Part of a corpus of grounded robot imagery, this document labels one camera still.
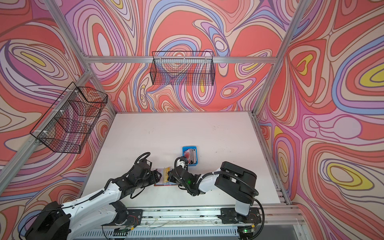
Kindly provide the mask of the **yellow credit card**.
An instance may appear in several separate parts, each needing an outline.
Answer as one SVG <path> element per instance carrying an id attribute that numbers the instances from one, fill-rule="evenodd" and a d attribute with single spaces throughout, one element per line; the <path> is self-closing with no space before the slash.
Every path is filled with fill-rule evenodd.
<path id="1" fill-rule="evenodd" d="M 163 185 L 165 185 L 165 186 L 167 186 L 167 185 L 170 184 L 170 181 L 169 181 L 169 173 L 170 173 L 171 170 L 172 170 L 171 167 L 167 167 L 167 168 L 164 168 L 164 169 L 163 169 L 163 174 L 162 174 L 162 178 L 163 178 L 163 180 L 162 180 L 162 183 L 163 183 Z"/>

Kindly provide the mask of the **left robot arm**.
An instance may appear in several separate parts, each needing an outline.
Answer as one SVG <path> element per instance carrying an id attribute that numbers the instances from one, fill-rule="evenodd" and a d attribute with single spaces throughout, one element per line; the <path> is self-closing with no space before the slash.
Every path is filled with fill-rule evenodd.
<path id="1" fill-rule="evenodd" d="M 26 230 L 27 240 L 73 240 L 98 226 L 124 224 L 128 209 L 122 199 L 135 198 L 134 192 L 143 191 L 160 181 L 161 173 L 152 170 L 149 152 L 141 154 L 127 173 L 109 179 L 105 186 L 77 200 L 59 204 L 54 201 L 31 218 Z"/>

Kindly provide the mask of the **blue plastic card tray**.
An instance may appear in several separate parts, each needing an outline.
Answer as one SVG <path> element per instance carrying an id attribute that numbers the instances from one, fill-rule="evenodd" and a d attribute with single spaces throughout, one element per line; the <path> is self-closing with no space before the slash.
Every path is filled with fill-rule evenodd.
<path id="1" fill-rule="evenodd" d="M 196 146 L 184 146 L 182 148 L 183 157 L 187 159 L 189 166 L 198 164 L 198 152 Z"/>

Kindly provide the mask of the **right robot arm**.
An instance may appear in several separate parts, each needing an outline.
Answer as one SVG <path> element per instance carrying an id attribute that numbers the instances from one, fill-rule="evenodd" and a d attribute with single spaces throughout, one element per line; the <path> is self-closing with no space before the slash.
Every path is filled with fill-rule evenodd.
<path id="1" fill-rule="evenodd" d="M 221 190 L 235 199 L 234 208 L 222 208 L 218 218 L 223 224 L 261 224 L 264 220 L 262 205 L 255 199 L 257 175 L 230 162 L 204 175 L 188 172 L 187 159 L 179 157 L 165 179 L 196 197 L 213 190 Z"/>

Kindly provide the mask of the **red leather card holder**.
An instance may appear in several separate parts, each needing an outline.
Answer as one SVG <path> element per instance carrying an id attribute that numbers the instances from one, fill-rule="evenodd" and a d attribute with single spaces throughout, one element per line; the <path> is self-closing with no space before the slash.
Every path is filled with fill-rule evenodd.
<path id="1" fill-rule="evenodd" d="M 167 167 L 167 168 L 163 168 L 163 169 L 157 169 L 157 171 L 160 174 L 162 174 L 162 176 L 161 176 L 159 182 L 157 182 L 155 184 L 155 187 L 177 186 L 178 185 L 177 183 L 173 183 L 173 182 L 170 182 L 168 180 L 169 173 L 170 173 L 170 171 L 172 169 L 173 169 L 172 167 Z"/>

